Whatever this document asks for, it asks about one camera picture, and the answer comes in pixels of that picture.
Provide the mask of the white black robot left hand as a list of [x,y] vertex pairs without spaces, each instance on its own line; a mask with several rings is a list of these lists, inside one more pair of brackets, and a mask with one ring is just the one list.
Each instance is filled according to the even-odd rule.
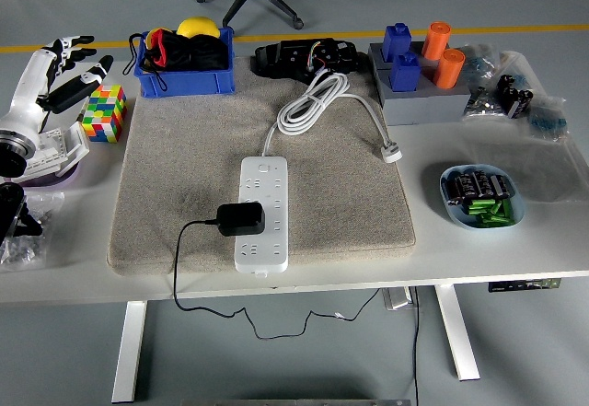
[[87,98],[104,81],[113,64],[105,55],[97,64],[56,89],[56,78],[97,53],[90,35],[60,38],[35,51],[21,75],[9,112],[1,118],[1,146],[31,158],[40,144],[48,113],[59,114]]

